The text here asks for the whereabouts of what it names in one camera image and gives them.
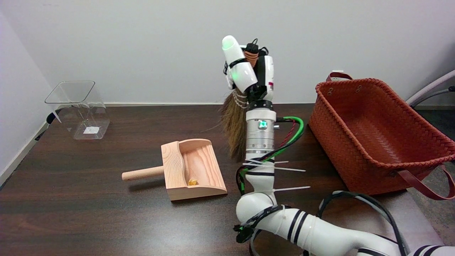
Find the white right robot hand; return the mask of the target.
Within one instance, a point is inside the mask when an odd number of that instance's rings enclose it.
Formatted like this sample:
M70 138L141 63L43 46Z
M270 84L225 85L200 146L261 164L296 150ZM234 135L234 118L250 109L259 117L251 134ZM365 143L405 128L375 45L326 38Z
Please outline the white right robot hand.
M234 100L241 108L273 109L274 63L266 47L260 48L255 38L247 45L239 45L234 36L221 41L225 56L223 73Z

